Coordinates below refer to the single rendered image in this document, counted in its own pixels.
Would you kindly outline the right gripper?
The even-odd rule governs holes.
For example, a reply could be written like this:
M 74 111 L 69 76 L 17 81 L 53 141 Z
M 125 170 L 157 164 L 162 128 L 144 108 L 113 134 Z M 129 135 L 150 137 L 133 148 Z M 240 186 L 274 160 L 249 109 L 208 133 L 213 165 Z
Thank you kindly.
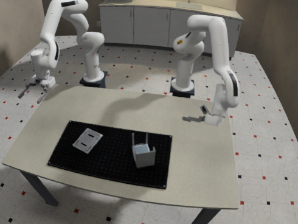
M 55 78 L 48 75 L 47 77 L 43 78 L 42 81 L 40 81 L 39 85 L 33 84 L 33 83 L 26 84 L 26 89 L 21 94 L 18 95 L 18 98 L 22 98 L 22 96 L 29 89 L 30 86 L 39 86 L 39 87 L 42 87 L 43 90 L 46 92 L 42 97 L 40 97 L 37 100 L 37 104 L 39 104 L 43 100 L 43 98 L 48 94 L 49 92 L 48 89 L 53 87 L 54 84 L 55 84 Z

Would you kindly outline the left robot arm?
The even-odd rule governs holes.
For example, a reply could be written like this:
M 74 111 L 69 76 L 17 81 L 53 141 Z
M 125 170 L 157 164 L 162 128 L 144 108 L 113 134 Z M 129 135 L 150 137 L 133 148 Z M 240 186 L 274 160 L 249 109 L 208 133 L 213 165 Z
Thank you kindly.
M 206 32 L 210 32 L 213 70 L 225 83 L 217 84 L 211 113 L 227 117 L 228 109 L 235 108 L 239 104 L 240 87 L 237 76 L 229 65 L 225 20 L 218 16 L 192 15 L 187 20 L 187 26 L 190 32 L 178 37 L 173 43 L 174 50 L 185 55 L 178 60 L 177 75 L 176 79 L 172 80 L 172 87 L 181 92 L 189 92 L 194 88 L 191 81 L 193 63 L 203 53 L 202 40 Z

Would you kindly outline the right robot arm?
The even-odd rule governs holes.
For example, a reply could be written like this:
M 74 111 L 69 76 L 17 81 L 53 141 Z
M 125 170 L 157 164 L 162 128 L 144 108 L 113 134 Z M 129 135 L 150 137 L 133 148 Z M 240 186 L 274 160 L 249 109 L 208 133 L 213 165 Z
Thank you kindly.
M 49 55 L 44 49 L 36 49 L 30 53 L 37 79 L 30 78 L 29 83 L 39 84 L 47 77 L 49 70 L 55 69 L 60 49 L 54 36 L 60 17 L 70 21 L 77 30 L 77 44 L 90 46 L 85 52 L 86 74 L 83 80 L 89 83 L 98 82 L 104 77 L 99 68 L 99 47 L 104 43 L 104 36 L 98 32 L 87 32 L 88 22 L 82 13 L 87 11 L 88 3 L 85 0 L 52 0 L 49 4 L 43 26 L 40 32 L 40 40 L 49 45 Z

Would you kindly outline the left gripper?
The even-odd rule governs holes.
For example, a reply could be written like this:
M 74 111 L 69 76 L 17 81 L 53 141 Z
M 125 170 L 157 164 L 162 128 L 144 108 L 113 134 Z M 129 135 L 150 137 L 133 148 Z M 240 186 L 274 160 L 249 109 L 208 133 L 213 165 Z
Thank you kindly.
M 191 121 L 195 121 L 195 122 L 205 122 L 206 124 L 210 124 L 210 125 L 214 125 L 214 126 L 219 126 L 219 124 L 221 125 L 222 123 L 222 119 L 225 117 L 220 117 L 220 116 L 216 116 L 216 115 L 206 115 L 206 116 L 199 116 L 199 119 L 198 118 L 195 118 L 195 117 L 182 117 L 182 120 L 184 121 L 188 121 L 188 122 L 191 122 Z M 204 120 L 205 119 L 205 120 Z M 221 120 L 221 121 L 220 121 Z

